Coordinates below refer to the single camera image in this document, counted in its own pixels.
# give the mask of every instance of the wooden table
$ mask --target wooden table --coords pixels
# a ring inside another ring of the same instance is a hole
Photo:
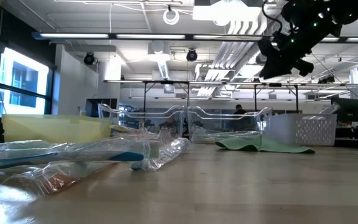
[[[358,223],[358,150],[315,149],[193,145],[159,171],[120,164],[47,197],[0,185],[0,223]]]

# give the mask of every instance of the transparent plastic bin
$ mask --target transparent plastic bin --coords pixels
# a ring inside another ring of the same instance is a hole
[[[210,114],[199,106],[190,106],[187,109],[190,141],[213,144],[227,138],[251,138],[260,144],[271,114],[271,108],[246,114]]]
[[[88,142],[108,138],[110,132],[110,122],[78,115],[4,114],[2,125],[6,142]]]
[[[99,117],[111,121],[112,136],[136,133],[139,128],[145,128],[149,136],[157,136],[162,129],[167,129],[172,138],[181,138],[185,110],[184,106],[172,106],[163,113],[126,112],[99,104]]]
[[[265,134],[282,143],[333,146],[336,114],[280,114],[270,118]]]

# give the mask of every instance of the clear plastic bag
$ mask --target clear plastic bag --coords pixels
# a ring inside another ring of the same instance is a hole
[[[334,102],[333,104],[322,110],[319,114],[333,114],[339,109],[341,109],[341,105]]]
[[[158,158],[145,159],[142,162],[135,162],[132,164],[132,170],[152,170],[156,171],[163,165],[171,162],[181,153],[185,152],[189,146],[189,140],[185,138],[177,138],[174,140],[167,140],[162,137],[160,142]]]
[[[216,141],[229,138],[246,138],[256,140],[258,143],[262,139],[260,131],[234,131],[234,132],[221,132],[204,129],[202,127],[193,125],[193,134],[191,135],[191,141],[201,144],[214,144]]]
[[[49,162],[44,167],[26,167],[22,173],[8,177],[4,184],[19,182],[21,187],[33,194],[48,195],[65,190],[103,168],[117,165],[110,162]]]
[[[53,161],[142,161],[149,158],[150,143],[144,129],[126,135],[86,143],[21,141],[0,144],[0,169]]]

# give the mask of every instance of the computer monitor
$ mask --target computer monitor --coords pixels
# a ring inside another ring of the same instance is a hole
[[[339,104],[341,109],[337,110],[337,121],[358,122],[358,100],[346,98],[331,98],[331,104]]]

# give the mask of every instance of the person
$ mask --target person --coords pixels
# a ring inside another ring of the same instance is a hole
[[[247,112],[242,109],[241,105],[236,105],[236,112],[234,114],[246,114]],[[232,128],[234,131],[248,131],[251,128],[250,117],[243,117],[232,121]]]
[[[245,114],[245,113],[247,113],[247,112],[242,109],[241,105],[236,106],[236,112],[234,112],[234,114]]]

